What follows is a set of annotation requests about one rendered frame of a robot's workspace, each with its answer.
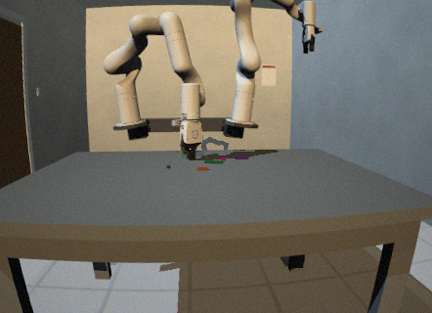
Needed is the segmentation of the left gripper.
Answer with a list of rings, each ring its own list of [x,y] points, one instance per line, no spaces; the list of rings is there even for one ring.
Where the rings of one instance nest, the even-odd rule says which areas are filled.
[[[312,40],[313,38],[313,40]],[[303,53],[308,54],[308,45],[309,45],[309,51],[314,52],[314,45],[315,45],[315,29],[311,25],[303,26],[303,35],[302,35],[302,43],[303,43]],[[311,39],[311,40],[310,40]],[[307,43],[306,43],[307,42]],[[307,45],[305,45],[305,44]]]

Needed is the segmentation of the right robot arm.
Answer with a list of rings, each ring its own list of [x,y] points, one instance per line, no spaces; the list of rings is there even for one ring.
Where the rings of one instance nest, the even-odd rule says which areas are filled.
[[[200,119],[200,108],[205,104],[205,93],[201,79],[192,64],[180,18],[172,12],[165,12],[161,16],[137,15],[129,22],[129,29],[132,36],[128,42],[110,53],[104,61],[104,69],[108,74],[126,74],[115,86],[121,120],[116,127],[147,121],[140,118],[135,85],[142,68],[139,55],[148,46],[147,35],[164,35],[173,70],[184,81],[181,85],[181,118]]]

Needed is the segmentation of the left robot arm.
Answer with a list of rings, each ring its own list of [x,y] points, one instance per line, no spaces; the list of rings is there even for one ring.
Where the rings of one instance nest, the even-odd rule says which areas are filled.
[[[232,120],[226,119],[229,122],[250,125],[255,125],[255,123],[247,123],[250,122],[252,113],[255,93],[255,71],[261,66],[261,59],[253,38],[251,26],[251,3],[253,1],[254,0],[232,0],[230,4],[231,10],[235,13],[235,26],[240,50],[240,60],[237,66],[237,85]],[[301,10],[294,4],[294,0],[271,1],[284,7],[291,17],[302,22],[302,26],[313,26],[315,34],[324,31],[323,27],[316,27],[315,2],[303,2]]]

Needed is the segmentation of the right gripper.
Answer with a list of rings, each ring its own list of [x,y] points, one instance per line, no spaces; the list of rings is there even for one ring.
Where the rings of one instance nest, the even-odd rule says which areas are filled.
[[[202,128],[199,120],[183,120],[181,122],[180,142],[180,146],[187,150],[187,158],[195,158],[196,147],[202,142]]]

